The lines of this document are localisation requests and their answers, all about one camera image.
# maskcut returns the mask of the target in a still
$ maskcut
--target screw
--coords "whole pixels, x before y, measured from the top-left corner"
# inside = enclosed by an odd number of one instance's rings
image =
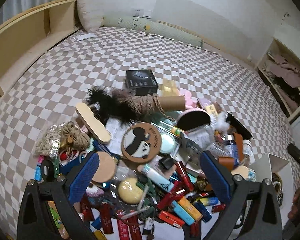
[[[264,182],[267,184],[267,185],[271,185],[271,180],[270,179],[265,179]]]
[[[65,176],[60,175],[57,177],[57,182],[63,182],[65,180],[65,178],[66,178]]]
[[[29,186],[32,186],[34,183],[35,183],[35,180],[34,180],[34,179],[31,179],[31,180],[28,181],[28,185],[29,185]]]
[[[234,180],[236,180],[236,181],[242,180],[242,177],[239,174],[235,174],[233,177],[234,177]]]

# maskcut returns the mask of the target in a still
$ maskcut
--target white fluffy pillow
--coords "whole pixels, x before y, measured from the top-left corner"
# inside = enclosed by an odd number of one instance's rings
[[[94,0],[77,0],[77,9],[83,28],[89,33],[95,33],[103,21],[103,11]]]

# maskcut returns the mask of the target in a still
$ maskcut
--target mattress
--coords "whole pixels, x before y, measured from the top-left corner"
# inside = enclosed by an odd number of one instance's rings
[[[157,82],[175,80],[195,98],[216,97],[253,135],[256,158],[289,159],[289,124],[258,74],[202,48],[123,28],[100,28],[95,38],[74,36],[42,55],[3,98],[0,106],[0,226],[15,236],[19,207],[34,178],[35,141],[47,121],[77,117],[75,105],[91,86],[122,88],[125,71],[151,69]],[[296,186],[300,168],[292,161]]]

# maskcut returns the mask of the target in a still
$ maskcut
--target panda illustration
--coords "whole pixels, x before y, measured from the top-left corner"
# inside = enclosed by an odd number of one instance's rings
[[[142,127],[136,127],[127,132],[123,140],[123,147],[126,152],[137,158],[148,158],[150,143],[147,143],[150,134],[146,133]]]

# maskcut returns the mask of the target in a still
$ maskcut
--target black feather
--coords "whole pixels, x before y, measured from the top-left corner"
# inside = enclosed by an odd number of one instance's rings
[[[142,118],[142,116],[131,109],[127,102],[120,103],[116,97],[108,95],[105,89],[97,86],[88,89],[86,101],[88,105],[98,105],[92,111],[96,118],[101,121],[108,119],[110,116],[119,119],[122,123],[129,123]]]

